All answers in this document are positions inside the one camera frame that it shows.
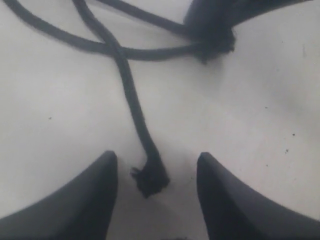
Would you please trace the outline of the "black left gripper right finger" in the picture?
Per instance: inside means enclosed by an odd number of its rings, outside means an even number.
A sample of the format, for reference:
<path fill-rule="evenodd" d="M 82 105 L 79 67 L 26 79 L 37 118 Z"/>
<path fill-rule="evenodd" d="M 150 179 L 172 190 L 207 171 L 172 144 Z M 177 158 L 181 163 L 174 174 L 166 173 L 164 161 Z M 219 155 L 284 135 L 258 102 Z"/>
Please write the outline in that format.
<path fill-rule="evenodd" d="M 320 222 L 242 182 L 209 152 L 196 168 L 197 195 L 210 240 L 318 240 Z"/>

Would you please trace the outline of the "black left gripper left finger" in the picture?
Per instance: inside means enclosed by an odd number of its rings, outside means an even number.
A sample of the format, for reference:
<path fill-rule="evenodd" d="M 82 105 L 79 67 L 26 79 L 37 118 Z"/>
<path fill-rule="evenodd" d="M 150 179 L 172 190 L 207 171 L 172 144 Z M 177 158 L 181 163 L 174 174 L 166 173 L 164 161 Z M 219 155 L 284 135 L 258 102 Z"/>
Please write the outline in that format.
<path fill-rule="evenodd" d="M 118 192 L 118 163 L 105 151 L 42 200 L 0 220 L 2 240 L 104 240 Z"/>

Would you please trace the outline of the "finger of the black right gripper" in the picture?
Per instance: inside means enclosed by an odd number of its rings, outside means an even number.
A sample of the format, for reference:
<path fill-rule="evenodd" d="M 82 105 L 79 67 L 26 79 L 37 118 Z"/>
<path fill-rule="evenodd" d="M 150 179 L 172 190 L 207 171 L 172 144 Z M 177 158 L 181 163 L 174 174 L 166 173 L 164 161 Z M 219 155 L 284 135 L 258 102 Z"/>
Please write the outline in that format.
<path fill-rule="evenodd" d="M 194 0 L 184 25 L 188 33 L 201 41 L 211 42 L 217 37 L 227 37 L 232 28 L 249 19 L 304 0 Z"/>

